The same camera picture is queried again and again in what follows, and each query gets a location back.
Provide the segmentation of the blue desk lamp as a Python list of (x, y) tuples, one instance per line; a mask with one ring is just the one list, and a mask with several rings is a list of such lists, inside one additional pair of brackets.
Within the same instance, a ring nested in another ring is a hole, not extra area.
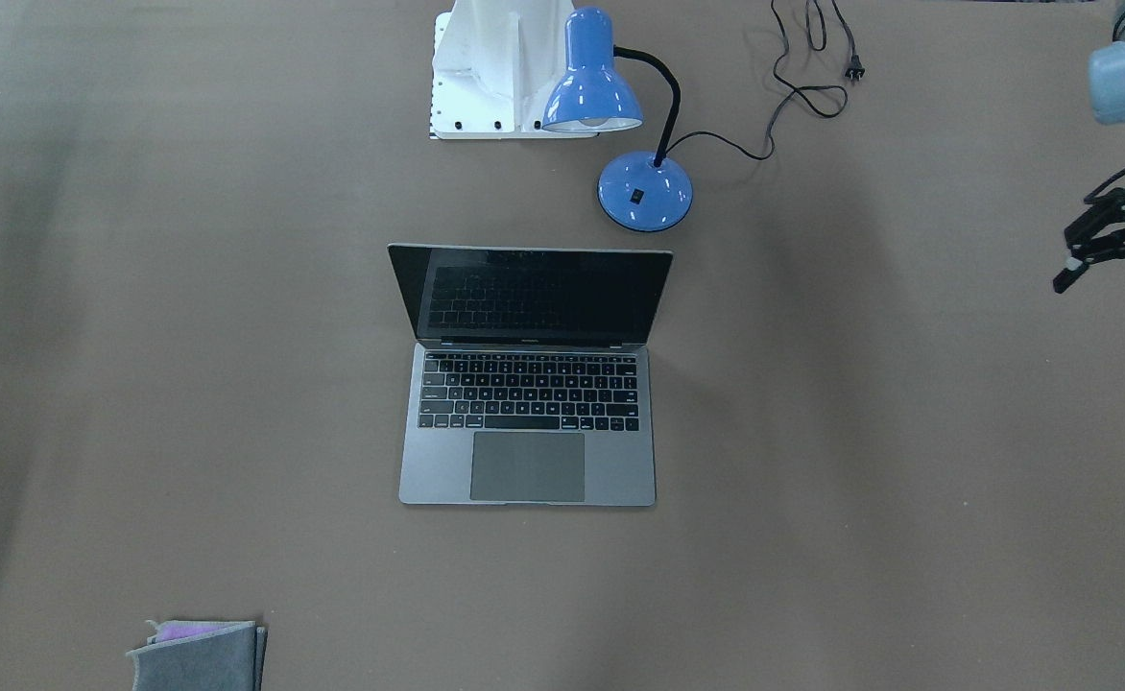
[(631, 152), (612, 160), (598, 174), (596, 197), (620, 226), (656, 233), (680, 224), (693, 201), (693, 183), (668, 149), (677, 126), (682, 91), (663, 61), (642, 51), (619, 47), (610, 15), (584, 6), (565, 21), (565, 71), (546, 98), (541, 125), (551, 132), (633, 131), (644, 113), (633, 89), (615, 69), (616, 59), (640, 61), (658, 71), (669, 86), (670, 102), (651, 152)]

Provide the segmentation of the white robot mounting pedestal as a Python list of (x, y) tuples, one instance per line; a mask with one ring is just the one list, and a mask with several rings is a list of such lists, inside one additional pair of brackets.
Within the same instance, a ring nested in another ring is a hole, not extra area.
[(457, 1), (439, 14), (430, 135), (435, 140), (580, 140), (544, 129), (565, 74), (572, 1)]

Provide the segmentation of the grey laptop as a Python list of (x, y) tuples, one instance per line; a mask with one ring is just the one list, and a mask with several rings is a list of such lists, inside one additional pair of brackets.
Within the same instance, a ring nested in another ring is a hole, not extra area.
[(388, 248), (415, 336), (406, 506), (651, 508), (668, 250)]

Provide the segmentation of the folded grey purple cloth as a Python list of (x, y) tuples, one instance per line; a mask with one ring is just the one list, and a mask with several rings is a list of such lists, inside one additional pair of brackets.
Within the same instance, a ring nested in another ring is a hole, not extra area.
[(255, 621), (148, 621), (154, 634), (127, 652), (132, 690), (259, 690), (267, 629)]

